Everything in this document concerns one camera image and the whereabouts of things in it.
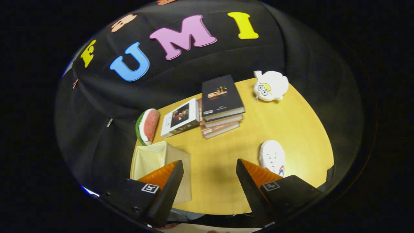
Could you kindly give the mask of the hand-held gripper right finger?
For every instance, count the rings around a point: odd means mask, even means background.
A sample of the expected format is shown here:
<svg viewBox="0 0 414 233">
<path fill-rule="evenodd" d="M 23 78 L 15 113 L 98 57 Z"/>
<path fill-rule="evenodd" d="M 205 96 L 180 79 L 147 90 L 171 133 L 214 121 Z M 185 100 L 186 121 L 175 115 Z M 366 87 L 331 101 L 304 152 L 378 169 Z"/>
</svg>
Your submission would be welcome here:
<svg viewBox="0 0 414 233">
<path fill-rule="evenodd" d="M 259 227 L 293 218 L 323 194 L 295 175 L 281 177 L 241 158 L 236 174 Z"/>
</svg>

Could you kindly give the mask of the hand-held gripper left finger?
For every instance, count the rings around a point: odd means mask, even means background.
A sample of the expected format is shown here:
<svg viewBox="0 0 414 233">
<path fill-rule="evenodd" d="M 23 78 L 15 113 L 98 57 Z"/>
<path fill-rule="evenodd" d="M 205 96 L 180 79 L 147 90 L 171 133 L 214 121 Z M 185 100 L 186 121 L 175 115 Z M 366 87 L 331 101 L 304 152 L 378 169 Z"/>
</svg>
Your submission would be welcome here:
<svg viewBox="0 0 414 233">
<path fill-rule="evenodd" d="M 138 180 L 124 179 L 99 195 L 99 202 L 129 221 L 164 227 L 184 175 L 181 160 Z"/>
</svg>

